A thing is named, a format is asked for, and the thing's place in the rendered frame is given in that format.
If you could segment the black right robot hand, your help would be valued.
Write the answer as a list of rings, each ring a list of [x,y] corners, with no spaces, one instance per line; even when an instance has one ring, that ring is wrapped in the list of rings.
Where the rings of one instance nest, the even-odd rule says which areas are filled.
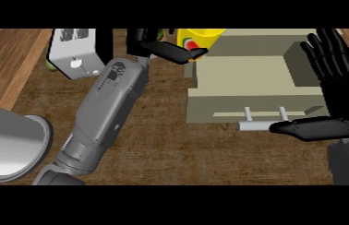
[[[316,29],[300,43],[319,80],[327,116],[278,122],[269,130],[305,142],[349,138],[349,46],[336,29]]]

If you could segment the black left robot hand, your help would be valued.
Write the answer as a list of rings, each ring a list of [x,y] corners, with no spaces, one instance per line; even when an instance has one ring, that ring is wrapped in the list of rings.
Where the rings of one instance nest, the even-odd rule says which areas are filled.
[[[179,65],[207,54],[205,48],[194,48],[188,51],[176,44],[158,41],[157,35],[157,29],[127,29],[127,54],[140,57],[149,57],[154,54]]]

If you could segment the yellow cup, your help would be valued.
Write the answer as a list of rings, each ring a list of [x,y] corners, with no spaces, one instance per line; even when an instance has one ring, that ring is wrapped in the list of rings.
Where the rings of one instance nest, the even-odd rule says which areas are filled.
[[[186,50],[210,49],[225,29],[177,29],[177,45]]]

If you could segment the beige open drawer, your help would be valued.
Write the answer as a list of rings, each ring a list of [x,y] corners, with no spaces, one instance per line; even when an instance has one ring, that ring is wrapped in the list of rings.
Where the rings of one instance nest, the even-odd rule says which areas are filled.
[[[313,29],[228,29],[185,67],[186,122],[278,121],[327,114],[319,80],[300,43]]]

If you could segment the grey metal pot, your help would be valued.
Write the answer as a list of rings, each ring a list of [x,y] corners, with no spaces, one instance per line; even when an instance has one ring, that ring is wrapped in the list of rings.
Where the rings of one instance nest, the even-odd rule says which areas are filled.
[[[52,142],[53,127],[40,115],[21,115],[0,108],[0,183],[32,172]]]

